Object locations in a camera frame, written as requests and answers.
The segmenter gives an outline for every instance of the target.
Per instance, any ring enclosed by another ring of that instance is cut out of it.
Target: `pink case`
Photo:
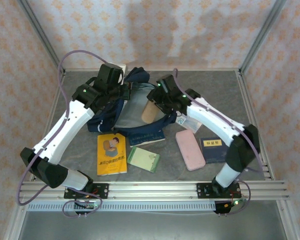
[[[206,165],[204,156],[191,130],[187,129],[177,132],[175,139],[179,145],[186,168],[189,171],[200,169]]]

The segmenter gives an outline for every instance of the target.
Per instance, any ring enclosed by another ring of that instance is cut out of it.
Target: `dark blue book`
[[[140,146],[144,144],[150,144],[158,141],[165,140],[164,131],[160,130],[155,133],[136,133],[131,134],[129,137],[130,147]]]
[[[202,137],[200,145],[206,164],[226,162],[228,146],[219,137]]]

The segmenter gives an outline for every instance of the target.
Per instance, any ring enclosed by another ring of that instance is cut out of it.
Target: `navy blue bag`
[[[155,88],[149,83],[150,75],[143,67],[135,67],[125,78],[125,82],[132,83],[129,101],[118,99],[109,103],[104,110],[93,116],[87,122],[89,132],[120,133],[127,137],[131,134],[149,134],[176,121],[177,113],[173,111],[167,115],[160,112],[153,123],[147,124],[141,120],[142,111],[148,101],[148,93]]]

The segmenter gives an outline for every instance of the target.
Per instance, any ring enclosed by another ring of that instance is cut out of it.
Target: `yellow book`
[[[99,135],[97,139],[97,175],[126,172],[126,138],[121,134]]]

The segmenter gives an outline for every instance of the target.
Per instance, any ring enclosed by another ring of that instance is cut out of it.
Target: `patterned wallpaper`
[[[23,147],[42,137],[56,68],[16,0],[0,1],[0,240],[25,166]]]
[[[275,176],[288,180],[300,225],[300,0],[286,2],[246,80]]]
[[[275,0],[30,0],[59,57],[85,49],[153,68],[238,68]],[[96,68],[77,54],[65,68]]]

